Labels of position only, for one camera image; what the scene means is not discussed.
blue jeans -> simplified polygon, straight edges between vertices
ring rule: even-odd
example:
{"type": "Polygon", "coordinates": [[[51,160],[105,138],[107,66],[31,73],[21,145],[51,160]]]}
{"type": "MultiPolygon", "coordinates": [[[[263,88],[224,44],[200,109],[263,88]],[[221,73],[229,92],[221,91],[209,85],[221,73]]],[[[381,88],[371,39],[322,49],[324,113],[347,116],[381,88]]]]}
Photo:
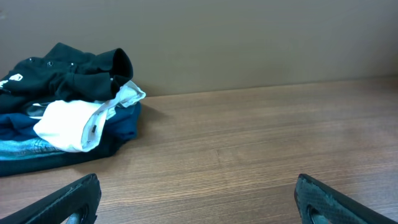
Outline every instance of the blue jeans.
{"type": "Polygon", "coordinates": [[[63,151],[54,148],[41,138],[25,141],[0,141],[0,161],[30,159],[60,153],[63,153],[63,151]]]}

wall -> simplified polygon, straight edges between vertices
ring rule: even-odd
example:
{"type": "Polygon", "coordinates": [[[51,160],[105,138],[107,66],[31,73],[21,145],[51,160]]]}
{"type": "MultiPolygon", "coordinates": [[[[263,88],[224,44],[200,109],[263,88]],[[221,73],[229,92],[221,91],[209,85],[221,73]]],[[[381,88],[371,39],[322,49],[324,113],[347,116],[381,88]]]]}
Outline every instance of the wall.
{"type": "Polygon", "coordinates": [[[123,48],[150,95],[390,75],[396,0],[0,0],[0,74],[123,48]]]}

wooden table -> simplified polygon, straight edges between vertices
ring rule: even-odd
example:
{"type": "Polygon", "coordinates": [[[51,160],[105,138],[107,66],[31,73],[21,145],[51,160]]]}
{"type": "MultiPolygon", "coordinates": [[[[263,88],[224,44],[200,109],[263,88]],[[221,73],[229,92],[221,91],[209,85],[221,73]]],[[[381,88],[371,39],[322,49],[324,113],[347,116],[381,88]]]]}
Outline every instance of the wooden table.
{"type": "Polygon", "coordinates": [[[88,174],[96,223],[300,223],[308,173],[398,221],[398,81],[251,88],[143,101],[114,156],[0,179],[5,217],[88,174]]]}

white logo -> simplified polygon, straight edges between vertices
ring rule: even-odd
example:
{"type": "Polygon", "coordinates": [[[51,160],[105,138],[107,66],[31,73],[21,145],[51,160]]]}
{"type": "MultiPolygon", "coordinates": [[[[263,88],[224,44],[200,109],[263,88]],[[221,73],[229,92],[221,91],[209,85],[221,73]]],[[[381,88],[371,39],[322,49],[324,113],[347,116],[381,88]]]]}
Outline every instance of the white logo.
{"type": "Polygon", "coordinates": [[[21,74],[16,74],[16,75],[11,76],[11,77],[9,78],[9,80],[21,81],[22,78],[23,78],[23,76],[22,76],[21,74]]]}
{"type": "Polygon", "coordinates": [[[8,82],[8,80],[0,81],[0,88],[2,88],[2,85],[6,84],[7,82],[8,82]]]}

pile of clothes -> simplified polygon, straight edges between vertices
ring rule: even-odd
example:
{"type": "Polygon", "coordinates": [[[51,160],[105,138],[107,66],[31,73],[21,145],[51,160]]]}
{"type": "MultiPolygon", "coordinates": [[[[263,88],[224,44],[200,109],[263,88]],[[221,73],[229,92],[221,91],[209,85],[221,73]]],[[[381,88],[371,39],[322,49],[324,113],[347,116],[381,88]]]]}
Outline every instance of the pile of clothes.
{"type": "Polygon", "coordinates": [[[112,156],[137,135],[145,93],[122,49],[99,55],[58,43],[0,81],[0,176],[112,156]]]}

